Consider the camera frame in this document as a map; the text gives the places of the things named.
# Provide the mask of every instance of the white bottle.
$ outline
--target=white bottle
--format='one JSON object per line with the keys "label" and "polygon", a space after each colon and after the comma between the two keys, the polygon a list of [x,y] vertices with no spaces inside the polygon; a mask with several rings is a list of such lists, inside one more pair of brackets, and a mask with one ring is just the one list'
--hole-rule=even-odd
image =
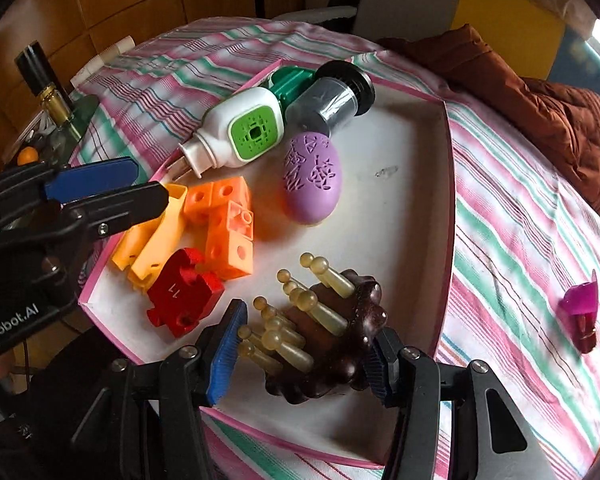
{"label": "white bottle", "polygon": [[276,146],[283,134],[278,99],[270,90],[256,86],[210,108],[199,129],[179,148],[200,177],[209,168],[244,166]]}

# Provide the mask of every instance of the screw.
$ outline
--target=screw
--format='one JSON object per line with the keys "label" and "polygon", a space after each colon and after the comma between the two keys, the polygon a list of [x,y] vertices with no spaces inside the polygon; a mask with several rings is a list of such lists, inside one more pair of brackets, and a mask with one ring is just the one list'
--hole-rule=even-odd
{"label": "screw", "polygon": [[114,372],[124,372],[127,365],[126,359],[116,359],[111,363],[111,370]]}
{"label": "screw", "polygon": [[420,350],[413,346],[405,346],[400,350],[400,355],[405,359],[416,360],[420,357]]}
{"label": "screw", "polygon": [[183,346],[178,350],[178,355],[183,359],[193,359],[198,355],[198,349],[195,346]]}
{"label": "screw", "polygon": [[61,265],[60,260],[56,256],[45,256],[42,258],[42,270],[45,274],[56,272]]}
{"label": "screw", "polygon": [[479,374],[485,374],[489,371],[489,365],[480,360],[472,361],[471,368],[473,368],[474,371],[478,372]]}
{"label": "screw", "polygon": [[31,428],[28,424],[21,424],[16,430],[24,440],[29,440],[32,437]]}

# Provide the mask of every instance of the clear plastic cylinder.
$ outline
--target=clear plastic cylinder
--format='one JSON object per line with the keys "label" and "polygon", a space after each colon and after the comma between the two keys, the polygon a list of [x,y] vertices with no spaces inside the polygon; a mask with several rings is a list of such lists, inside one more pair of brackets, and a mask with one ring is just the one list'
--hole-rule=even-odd
{"label": "clear plastic cylinder", "polygon": [[321,77],[286,109],[287,131],[318,132],[330,137],[357,111],[358,101],[349,86],[332,77]]}

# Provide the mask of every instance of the cable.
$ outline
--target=cable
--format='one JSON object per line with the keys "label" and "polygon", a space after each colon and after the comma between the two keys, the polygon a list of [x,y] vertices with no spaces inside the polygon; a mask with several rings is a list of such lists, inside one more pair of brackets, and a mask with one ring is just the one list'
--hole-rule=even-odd
{"label": "cable", "polygon": [[76,335],[82,335],[83,334],[83,332],[80,332],[75,326],[71,326],[70,324],[68,324],[64,319],[61,319],[60,323],[62,324],[62,326],[64,326],[67,329],[71,330],[71,332],[73,332]]}
{"label": "cable", "polygon": [[22,349],[24,350],[24,373],[27,378],[27,390],[29,389],[30,369],[29,369],[29,347],[27,347],[27,340],[22,342]]}

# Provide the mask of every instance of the red puzzle piece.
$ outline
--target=red puzzle piece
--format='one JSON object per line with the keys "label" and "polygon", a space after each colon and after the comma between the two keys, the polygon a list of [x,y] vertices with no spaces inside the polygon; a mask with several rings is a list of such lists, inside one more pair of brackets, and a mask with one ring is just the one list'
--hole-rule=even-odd
{"label": "red puzzle piece", "polygon": [[152,325],[166,325],[174,336],[181,337],[211,314],[224,285],[212,272],[196,272],[196,265],[203,261],[199,250],[189,248],[177,250],[167,260],[147,291],[154,304],[146,311]]}

